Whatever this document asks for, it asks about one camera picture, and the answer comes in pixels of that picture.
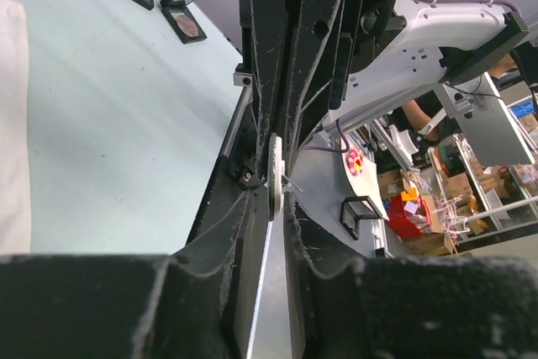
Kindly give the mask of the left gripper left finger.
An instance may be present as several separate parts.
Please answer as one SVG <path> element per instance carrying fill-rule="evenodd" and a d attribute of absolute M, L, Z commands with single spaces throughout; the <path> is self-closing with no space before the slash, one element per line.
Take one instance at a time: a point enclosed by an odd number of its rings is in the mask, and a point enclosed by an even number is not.
<path fill-rule="evenodd" d="M 244 358 L 267 192 L 172 255 L 15 255 L 1 260 L 4 358 Z"/>

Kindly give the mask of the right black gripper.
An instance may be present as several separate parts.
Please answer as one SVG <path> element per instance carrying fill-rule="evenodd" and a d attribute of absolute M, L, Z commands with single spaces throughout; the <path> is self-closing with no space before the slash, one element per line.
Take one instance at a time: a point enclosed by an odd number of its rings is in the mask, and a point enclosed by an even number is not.
<path fill-rule="evenodd" d="M 297 156 L 301 109 L 341 0 L 301 0 L 284 93 L 282 147 L 285 161 Z M 329 110 L 341 106 L 351 75 L 363 71 L 405 27 L 396 0 L 344 0 L 340 43 L 331 80 Z M 240 0 L 244 65 L 252 75 L 256 118 L 256 173 L 265 174 L 285 39 L 286 0 Z"/>

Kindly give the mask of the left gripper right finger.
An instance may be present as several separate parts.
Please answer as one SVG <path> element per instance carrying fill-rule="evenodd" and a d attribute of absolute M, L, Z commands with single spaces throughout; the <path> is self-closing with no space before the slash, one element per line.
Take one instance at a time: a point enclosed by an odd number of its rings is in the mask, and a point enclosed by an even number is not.
<path fill-rule="evenodd" d="M 283 218 L 294 357 L 536 357 L 537 270 L 529 262 L 366 258 L 293 195 Z"/>

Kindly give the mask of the white t-shirt garment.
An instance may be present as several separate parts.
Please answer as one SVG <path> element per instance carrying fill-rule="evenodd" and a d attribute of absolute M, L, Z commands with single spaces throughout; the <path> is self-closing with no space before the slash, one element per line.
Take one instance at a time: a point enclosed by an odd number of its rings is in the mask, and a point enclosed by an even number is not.
<path fill-rule="evenodd" d="M 31 244 L 27 141 L 29 41 L 24 7 L 1 0 L 1 253 L 26 254 Z"/>

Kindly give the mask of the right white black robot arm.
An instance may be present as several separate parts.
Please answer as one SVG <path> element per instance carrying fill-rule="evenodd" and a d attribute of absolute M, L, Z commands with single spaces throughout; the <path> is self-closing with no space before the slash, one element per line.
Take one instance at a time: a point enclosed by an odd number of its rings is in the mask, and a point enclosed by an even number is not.
<path fill-rule="evenodd" d="M 240 0 L 240 25 L 258 177 L 272 136 L 293 167 L 322 124 L 365 122 L 399 95 L 469 82 L 528 32 L 506 0 Z"/>

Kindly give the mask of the red storage bin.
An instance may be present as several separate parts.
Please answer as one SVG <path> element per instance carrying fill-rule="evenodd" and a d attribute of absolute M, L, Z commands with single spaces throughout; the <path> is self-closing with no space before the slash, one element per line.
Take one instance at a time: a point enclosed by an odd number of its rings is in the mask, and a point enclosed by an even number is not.
<path fill-rule="evenodd" d="M 403 200 L 401 194 L 394 196 L 387 214 L 388 227 L 401 239 L 417 238 L 432 231 L 430 209 L 422 197 Z"/>

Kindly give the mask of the cardboard box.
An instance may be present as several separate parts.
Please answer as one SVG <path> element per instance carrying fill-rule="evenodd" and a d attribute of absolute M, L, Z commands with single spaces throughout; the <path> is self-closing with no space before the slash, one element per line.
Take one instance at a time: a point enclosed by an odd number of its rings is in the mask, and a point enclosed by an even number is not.
<path fill-rule="evenodd" d="M 474 196 L 473 188 L 466 173 L 457 174 L 444 179 L 447 199 L 456 199 L 458 205 L 467 204 Z"/>

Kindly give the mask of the grey monitor on stand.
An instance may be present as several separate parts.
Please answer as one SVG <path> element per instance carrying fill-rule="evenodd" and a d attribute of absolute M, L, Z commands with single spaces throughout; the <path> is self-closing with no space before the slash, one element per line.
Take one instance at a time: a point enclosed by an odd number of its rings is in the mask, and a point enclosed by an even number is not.
<path fill-rule="evenodd" d="M 489 74 L 435 87 L 447 116 L 462 130 L 483 166 L 529 165 L 535 158 Z"/>

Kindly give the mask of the lower black square frame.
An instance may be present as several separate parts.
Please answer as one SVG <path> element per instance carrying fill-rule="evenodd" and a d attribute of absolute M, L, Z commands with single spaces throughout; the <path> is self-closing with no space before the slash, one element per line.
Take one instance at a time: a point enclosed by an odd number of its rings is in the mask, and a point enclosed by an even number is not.
<path fill-rule="evenodd" d="M 207 35 L 188 9 L 196 0 L 161 0 L 161 13 L 183 44 L 201 42 Z"/>

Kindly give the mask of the small black frame stand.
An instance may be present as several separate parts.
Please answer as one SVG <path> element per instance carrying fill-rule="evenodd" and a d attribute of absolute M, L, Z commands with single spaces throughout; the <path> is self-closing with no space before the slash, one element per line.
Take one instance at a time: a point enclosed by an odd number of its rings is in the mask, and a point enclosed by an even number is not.
<path fill-rule="evenodd" d="M 360 239 L 360 224 L 365 220 L 387 220 L 387 214 L 367 195 L 345 198 L 340 204 L 339 222 L 353 239 Z"/>

